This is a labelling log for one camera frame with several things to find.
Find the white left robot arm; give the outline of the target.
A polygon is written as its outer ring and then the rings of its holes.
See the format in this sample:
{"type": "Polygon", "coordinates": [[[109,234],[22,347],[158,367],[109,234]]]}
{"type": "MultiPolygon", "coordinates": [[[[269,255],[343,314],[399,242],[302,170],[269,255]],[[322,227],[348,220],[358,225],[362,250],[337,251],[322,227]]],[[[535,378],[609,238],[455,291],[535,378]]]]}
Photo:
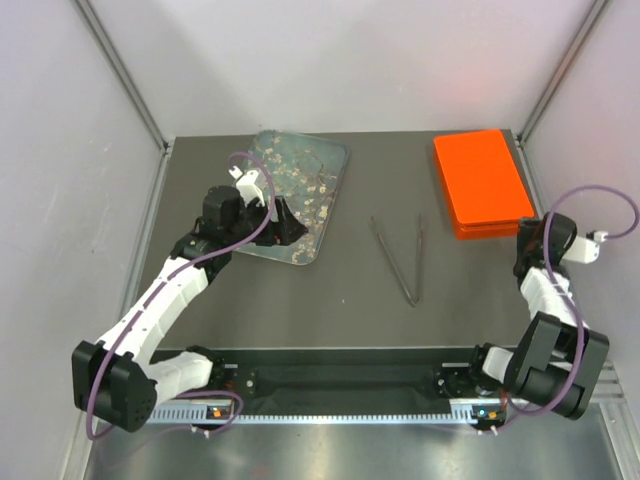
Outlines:
{"type": "Polygon", "coordinates": [[[71,356],[73,400],[88,417],[127,432],[153,409],[192,390],[216,396],[226,387],[221,356],[193,346],[168,360],[152,357],[188,305],[216,279],[246,243],[289,246],[308,229],[277,196],[243,196],[232,186],[211,188],[193,228],[180,238],[151,286],[97,341],[80,342],[71,356]]]}

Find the metal serving tongs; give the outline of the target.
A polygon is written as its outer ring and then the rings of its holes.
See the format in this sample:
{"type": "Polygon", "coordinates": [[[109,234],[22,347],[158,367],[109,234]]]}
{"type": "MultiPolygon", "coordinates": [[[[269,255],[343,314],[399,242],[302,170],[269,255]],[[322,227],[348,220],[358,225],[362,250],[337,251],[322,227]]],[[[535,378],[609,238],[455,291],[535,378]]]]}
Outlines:
{"type": "Polygon", "coordinates": [[[409,242],[403,244],[404,250],[394,251],[386,232],[375,216],[369,218],[372,233],[386,259],[395,280],[397,281],[405,301],[416,309],[421,303],[424,291],[424,255],[426,242],[426,224],[421,213],[414,220],[414,250],[409,249],[409,242]]]}

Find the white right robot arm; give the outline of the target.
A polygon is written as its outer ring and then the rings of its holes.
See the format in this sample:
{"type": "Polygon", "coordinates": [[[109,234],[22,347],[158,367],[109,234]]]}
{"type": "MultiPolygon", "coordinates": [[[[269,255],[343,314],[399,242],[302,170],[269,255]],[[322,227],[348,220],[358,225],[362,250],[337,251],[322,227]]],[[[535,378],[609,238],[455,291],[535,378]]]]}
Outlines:
{"type": "Polygon", "coordinates": [[[513,274],[525,299],[531,323],[511,352],[486,343],[476,349],[477,358],[466,380],[476,394],[496,389],[538,407],[553,404],[553,412],[576,420],[586,410],[609,351],[606,335],[578,327],[569,278],[563,260],[588,264],[597,258],[599,245],[580,237],[573,220],[523,218],[519,222],[513,274]]]}

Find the orange chocolate box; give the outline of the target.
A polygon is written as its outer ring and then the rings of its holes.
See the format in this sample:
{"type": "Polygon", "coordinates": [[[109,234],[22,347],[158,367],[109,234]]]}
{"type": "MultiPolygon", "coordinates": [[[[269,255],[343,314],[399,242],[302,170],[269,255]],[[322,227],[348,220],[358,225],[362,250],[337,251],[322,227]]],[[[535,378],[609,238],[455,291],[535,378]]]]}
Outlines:
{"type": "Polygon", "coordinates": [[[519,220],[535,215],[530,195],[508,153],[464,156],[437,150],[435,166],[459,240],[514,236],[519,220]]]}

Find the orange box lid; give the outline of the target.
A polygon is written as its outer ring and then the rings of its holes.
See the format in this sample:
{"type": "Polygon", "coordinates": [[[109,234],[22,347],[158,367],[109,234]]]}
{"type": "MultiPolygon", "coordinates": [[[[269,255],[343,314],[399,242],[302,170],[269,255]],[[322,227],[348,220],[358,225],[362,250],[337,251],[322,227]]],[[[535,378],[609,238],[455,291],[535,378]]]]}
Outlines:
{"type": "Polygon", "coordinates": [[[535,215],[502,131],[441,135],[433,145],[458,238],[513,235],[520,219],[535,215]]]}

